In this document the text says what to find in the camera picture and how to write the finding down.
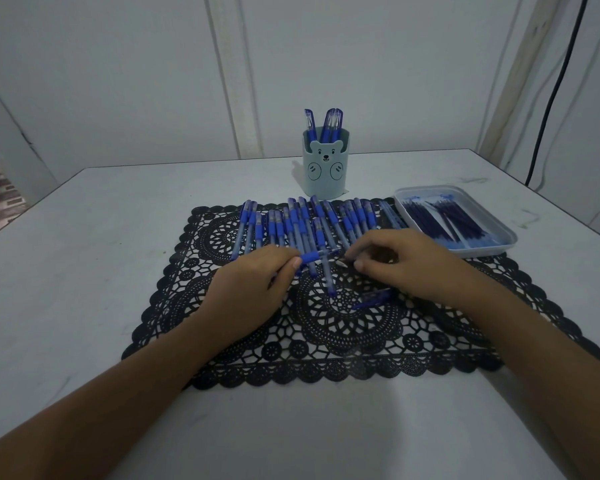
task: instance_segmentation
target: forearm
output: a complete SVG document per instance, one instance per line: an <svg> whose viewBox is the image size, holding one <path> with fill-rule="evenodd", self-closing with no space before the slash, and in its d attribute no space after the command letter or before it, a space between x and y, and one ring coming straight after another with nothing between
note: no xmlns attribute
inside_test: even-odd
<svg viewBox="0 0 600 480"><path fill-rule="evenodd" d="M186 319L3 436L0 477L103 477L225 345L209 317Z"/></svg>
<svg viewBox="0 0 600 480"><path fill-rule="evenodd" d="M600 362L503 286L480 277L461 309L587 477L600 478Z"/></svg>

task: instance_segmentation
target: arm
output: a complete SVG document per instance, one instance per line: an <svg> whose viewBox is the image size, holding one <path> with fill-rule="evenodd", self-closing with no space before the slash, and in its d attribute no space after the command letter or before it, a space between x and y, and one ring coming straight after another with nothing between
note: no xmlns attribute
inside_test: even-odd
<svg viewBox="0 0 600 480"><path fill-rule="evenodd" d="M393 264L380 262L391 250ZM413 230L370 231L357 270L471 316L586 478L600 479L600 362L501 284Z"/></svg>
<svg viewBox="0 0 600 480"><path fill-rule="evenodd" d="M195 371L274 313L297 255L266 246L220 268L196 313L0 438L0 478L106 475Z"/></svg>

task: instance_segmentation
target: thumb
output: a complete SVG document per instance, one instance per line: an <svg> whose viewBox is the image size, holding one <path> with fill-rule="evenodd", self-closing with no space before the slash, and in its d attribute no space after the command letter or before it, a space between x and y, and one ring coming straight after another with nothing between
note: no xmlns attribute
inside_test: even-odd
<svg viewBox="0 0 600 480"><path fill-rule="evenodd" d="M385 264L373 259L356 259L353 266L359 273L368 275L370 278L386 283L394 288L400 286L400 270L394 264Z"/></svg>
<svg viewBox="0 0 600 480"><path fill-rule="evenodd" d="M291 282L294 280L296 270L301 264L302 259L299 257L294 257L289 259L289 261L287 261L287 263L280 268L276 279L269 288L269 295L271 296L271 299L276 302L276 304L279 305L280 301L282 301L282 298L284 298L285 293L291 285Z"/></svg>

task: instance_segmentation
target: placemat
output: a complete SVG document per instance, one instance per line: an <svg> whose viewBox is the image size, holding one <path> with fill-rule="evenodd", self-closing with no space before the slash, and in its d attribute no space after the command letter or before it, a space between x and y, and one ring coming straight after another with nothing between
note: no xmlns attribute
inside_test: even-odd
<svg viewBox="0 0 600 480"><path fill-rule="evenodd" d="M384 200L393 204L391 198ZM378 222L390 228L378 210L379 201L371 201ZM259 205L258 211L282 210L285 205ZM174 328L200 306L215 270L229 263L241 208L229 205L191 211L122 359ZM467 261L600 360L600 348L582 335L578 325L547 299L513 259L501 254ZM292 283L280 309L263 326L217 355L189 385L209 389L216 384L262 386L271 380L287 384L296 378L307 383L322 378L341 381L348 376L368 379L374 374L392 378L401 372L410 376L425 371L446 374L453 368L496 371L503 365L489 341L461 312L405 294L382 306L352 310L360 293L386 286L332 260L338 290L338 297L332 299L326 293L322 267L316 268L318 279L305 270Z"/></svg>

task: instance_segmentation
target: hand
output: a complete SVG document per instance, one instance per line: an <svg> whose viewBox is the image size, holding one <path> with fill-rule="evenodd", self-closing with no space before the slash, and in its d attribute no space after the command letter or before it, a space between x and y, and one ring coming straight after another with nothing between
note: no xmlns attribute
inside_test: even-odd
<svg viewBox="0 0 600 480"><path fill-rule="evenodd" d="M302 264L299 254L293 248L265 246L222 266L195 315L208 317L226 345L245 337L280 306Z"/></svg>
<svg viewBox="0 0 600 480"><path fill-rule="evenodd" d="M360 273L375 280L460 309L470 292L491 281L430 237L412 229L371 230L351 245L345 258L353 260Z"/></svg>

